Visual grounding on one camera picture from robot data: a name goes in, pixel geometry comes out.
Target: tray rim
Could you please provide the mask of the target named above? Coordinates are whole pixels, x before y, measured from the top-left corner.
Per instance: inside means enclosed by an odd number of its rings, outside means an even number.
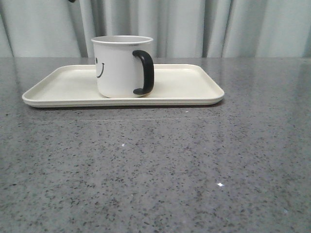
[[[216,104],[224,98],[225,92],[217,85],[217,83],[200,67],[192,64],[154,64],[155,69],[175,69],[176,67],[180,67],[178,69],[196,69],[200,72],[203,72],[204,75],[210,78],[210,81],[221,91],[221,95],[217,98],[105,98],[105,99],[75,99],[75,100],[32,100],[27,98],[26,96],[36,89],[38,86],[42,85],[48,79],[51,78],[52,75],[55,75],[57,72],[64,72],[67,70],[73,70],[72,68],[77,67],[74,70],[92,70],[95,69],[95,65],[67,65],[56,68],[52,73],[47,75],[45,78],[40,80],[33,87],[28,89],[26,92],[22,94],[22,99],[25,104],[37,107],[37,108],[55,108],[55,107],[88,107],[88,106],[149,106],[149,105],[212,105]]]

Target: curtain fold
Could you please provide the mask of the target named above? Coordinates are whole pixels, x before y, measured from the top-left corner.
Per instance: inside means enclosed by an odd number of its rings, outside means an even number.
[[[0,0],[0,57],[93,57],[142,35],[155,57],[310,57],[310,0]]]

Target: countertop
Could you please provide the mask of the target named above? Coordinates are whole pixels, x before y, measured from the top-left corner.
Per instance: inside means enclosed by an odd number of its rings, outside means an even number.
[[[0,58],[0,232],[311,232],[311,59],[202,67],[212,106],[35,109],[87,58]]]

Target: mug rim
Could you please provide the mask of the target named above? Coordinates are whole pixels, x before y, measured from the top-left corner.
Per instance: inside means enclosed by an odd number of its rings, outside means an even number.
[[[125,39],[140,39],[138,41],[109,41],[114,38],[125,38]],[[91,39],[93,43],[98,44],[105,44],[105,45],[140,45],[145,44],[153,41],[153,38],[147,36],[140,36],[140,35],[104,35],[104,36],[97,36]]]

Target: smiley face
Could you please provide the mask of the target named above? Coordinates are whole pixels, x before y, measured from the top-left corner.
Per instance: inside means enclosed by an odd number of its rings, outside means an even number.
[[[97,75],[97,76],[96,76],[97,78],[100,78],[100,77],[102,76],[102,74],[103,74],[103,72],[104,72],[104,65],[105,65],[105,63],[102,63],[102,71],[101,71],[101,74],[100,74],[100,75]]]

